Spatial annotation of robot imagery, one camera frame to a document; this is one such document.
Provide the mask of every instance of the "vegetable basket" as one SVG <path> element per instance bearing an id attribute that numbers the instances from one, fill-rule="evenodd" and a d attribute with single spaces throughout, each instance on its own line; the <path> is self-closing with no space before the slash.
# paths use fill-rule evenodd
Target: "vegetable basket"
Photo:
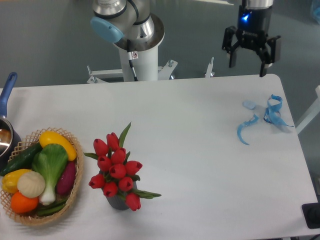
<path id="1" fill-rule="evenodd" d="M 39 141 L 40 135 L 45 131 L 54 131 L 56 133 L 59 133 L 60 135 L 64 136 L 74 146 L 77 153 L 77 157 L 75 160 L 75 165 L 76 165 L 75 181 L 70 194 L 67 196 L 67 201 L 65 203 L 65 206 L 60 211 L 54 213 L 53 215 L 43 216 L 43 217 L 39 217 L 35 213 L 30 213 L 28 215 L 20 215 L 20 214 L 14 213 L 13 210 L 11 209 L 12 194 L 1 190 L 0 203 L 3 205 L 3 209 L 5 210 L 5 213 L 17 223 L 21 223 L 27 226 L 39 226 L 39 225 L 47 224 L 61 217 L 74 203 L 76 199 L 77 191 L 80 187 L 81 178 L 83 175 L 83 168 L 84 168 L 83 155 L 84 154 L 83 154 L 82 147 L 78 139 L 71 132 L 63 130 L 62 128 L 57 129 L 57 128 L 49 127 L 47 129 L 37 130 L 35 132 L 32 132 L 30 135 L 27 135 L 26 138 L 24 138 L 21 142 L 19 142 L 18 146 L 14 148 L 14 151 L 12 152 L 9 158 L 9 161 L 12 160 L 16 155 L 18 155 L 21 151 L 23 151 L 27 147 L 37 143 Z M 59 200 L 61 198 L 62 196 L 59 196 L 57 194 L 56 199 Z"/>

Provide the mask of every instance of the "blue plastic object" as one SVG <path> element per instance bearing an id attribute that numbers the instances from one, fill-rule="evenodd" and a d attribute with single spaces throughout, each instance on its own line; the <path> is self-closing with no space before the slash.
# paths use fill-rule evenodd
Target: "blue plastic object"
<path id="1" fill-rule="evenodd" d="M 90 23 L 93 30 L 107 42 L 117 43 L 124 37 L 122 31 L 102 18 L 94 16 Z"/>
<path id="2" fill-rule="evenodd" d="M 246 109 L 253 110 L 256 108 L 256 103 L 250 100 L 246 100 L 242 103 L 242 106 L 244 106 Z"/>
<path id="3" fill-rule="evenodd" d="M 241 136 L 241 131 L 244 127 L 247 127 L 247 126 L 250 126 L 252 124 L 255 124 L 256 122 L 258 122 L 259 120 L 259 117 L 257 115 L 253 115 L 253 117 L 249 120 L 249 121 L 245 121 L 243 123 L 241 123 L 239 126 L 238 126 L 238 129 L 236 131 L 236 134 L 238 135 L 238 138 L 239 140 L 245 144 L 245 145 L 250 145 L 249 143 L 247 143 Z"/>
<path id="4" fill-rule="evenodd" d="M 320 24 L 320 0 L 312 1 L 311 16 Z"/>
<path id="5" fill-rule="evenodd" d="M 276 105 L 271 105 L 269 100 L 274 99 L 277 100 L 279 103 Z M 264 117 L 263 119 L 270 124 L 274 125 L 283 125 L 288 127 L 294 127 L 290 126 L 285 123 L 285 121 L 282 120 L 280 117 L 280 109 L 282 108 L 282 98 L 280 96 L 271 95 L 271 97 L 267 101 L 268 107 L 265 109 Z"/>
<path id="6" fill-rule="evenodd" d="M 12 89 L 16 83 L 18 74 L 16 72 L 11 72 L 8 79 L 5 82 L 3 90 L 0 95 L 0 116 L 7 117 L 7 103 Z"/>

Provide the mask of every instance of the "garlic bulb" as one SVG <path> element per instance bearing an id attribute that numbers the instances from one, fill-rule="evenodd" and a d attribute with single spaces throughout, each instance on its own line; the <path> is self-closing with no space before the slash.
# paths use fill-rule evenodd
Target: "garlic bulb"
<path id="1" fill-rule="evenodd" d="M 46 182 L 40 173 L 29 171 L 23 174 L 17 183 L 19 192 L 27 198 L 36 198 L 44 191 Z"/>

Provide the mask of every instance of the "gray flower pot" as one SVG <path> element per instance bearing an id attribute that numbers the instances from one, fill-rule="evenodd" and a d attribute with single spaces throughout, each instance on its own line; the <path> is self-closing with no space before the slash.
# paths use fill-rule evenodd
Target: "gray flower pot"
<path id="1" fill-rule="evenodd" d="M 133 182 L 133 188 L 137 189 L 137 183 L 135 181 Z M 111 205 L 111 207 L 113 207 L 114 209 L 118 209 L 118 210 L 127 210 L 127 209 L 129 209 L 129 207 L 125 203 L 125 201 L 122 200 L 117 195 L 112 196 L 112 197 L 107 197 L 106 196 L 106 199 L 108 200 L 108 202 Z"/>

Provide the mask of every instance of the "fake vegetable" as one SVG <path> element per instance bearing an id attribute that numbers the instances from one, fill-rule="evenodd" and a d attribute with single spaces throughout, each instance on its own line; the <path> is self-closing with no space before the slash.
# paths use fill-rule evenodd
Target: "fake vegetable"
<path id="1" fill-rule="evenodd" d="M 55 187 L 66 168 L 68 154 L 59 144 L 49 144 L 43 148 L 32 162 L 32 169 L 40 173 L 45 180 L 45 189 L 39 196 L 43 205 L 49 205 L 56 200 Z"/>
<path id="2" fill-rule="evenodd" d="M 66 205 L 66 202 L 67 202 L 67 200 L 63 199 L 63 200 L 54 202 L 48 206 L 39 207 L 36 210 L 36 215 L 38 217 L 45 217 L 45 216 L 53 215 L 53 214 L 59 212 L 61 209 L 63 209 Z"/>
<path id="3" fill-rule="evenodd" d="M 77 151 L 74 146 L 62 135 L 55 131 L 45 131 L 39 137 L 39 143 L 42 148 L 48 144 L 60 144 L 68 154 L 68 160 L 73 161 L 77 157 Z"/>
<path id="4" fill-rule="evenodd" d="M 11 209 L 16 214 L 24 214 L 34 210 L 38 203 L 38 197 L 28 198 L 17 191 L 11 198 Z"/>
<path id="5" fill-rule="evenodd" d="M 59 195 L 67 195 L 74 187 L 75 180 L 76 164 L 74 161 L 69 161 L 62 173 L 62 176 L 56 184 L 56 193 Z"/>
<path id="6" fill-rule="evenodd" d="M 15 156 L 11 161 L 8 161 L 6 167 L 0 172 L 0 176 L 4 176 L 19 169 L 29 169 L 34 156 L 41 150 L 42 147 L 40 143 L 37 142 L 21 151 L 19 155 Z"/>
<path id="7" fill-rule="evenodd" d="M 3 178 L 2 178 L 2 189 L 5 192 L 15 194 L 18 192 L 17 184 L 19 178 L 25 174 L 30 172 L 30 169 L 19 169 L 13 172 L 7 173 Z"/>
<path id="8" fill-rule="evenodd" d="M 23 174 L 17 183 L 19 192 L 27 198 L 38 197 L 45 190 L 46 182 L 43 176 L 36 171 Z"/>

